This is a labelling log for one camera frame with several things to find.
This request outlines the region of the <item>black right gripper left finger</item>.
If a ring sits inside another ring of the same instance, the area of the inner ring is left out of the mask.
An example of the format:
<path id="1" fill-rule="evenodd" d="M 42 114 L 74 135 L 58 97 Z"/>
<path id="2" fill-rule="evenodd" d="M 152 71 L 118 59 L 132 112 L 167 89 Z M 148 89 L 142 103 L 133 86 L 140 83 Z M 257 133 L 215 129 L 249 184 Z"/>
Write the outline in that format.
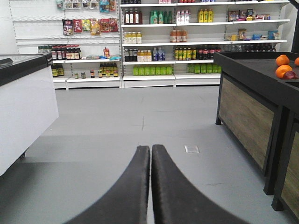
<path id="1" fill-rule="evenodd" d="M 138 146 L 125 171 L 92 206 L 68 224 L 145 224 L 150 186 L 150 149 Z"/>

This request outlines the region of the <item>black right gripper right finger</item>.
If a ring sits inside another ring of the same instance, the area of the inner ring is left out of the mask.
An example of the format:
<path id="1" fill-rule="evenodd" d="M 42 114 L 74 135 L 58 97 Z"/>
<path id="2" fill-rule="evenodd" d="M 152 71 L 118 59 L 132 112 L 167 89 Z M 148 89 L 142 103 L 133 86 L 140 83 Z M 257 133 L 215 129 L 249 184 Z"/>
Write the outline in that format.
<path id="1" fill-rule="evenodd" d="M 245 223 L 201 193 L 163 145 L 152 146 L 151 189 L 156 224 Z"/>

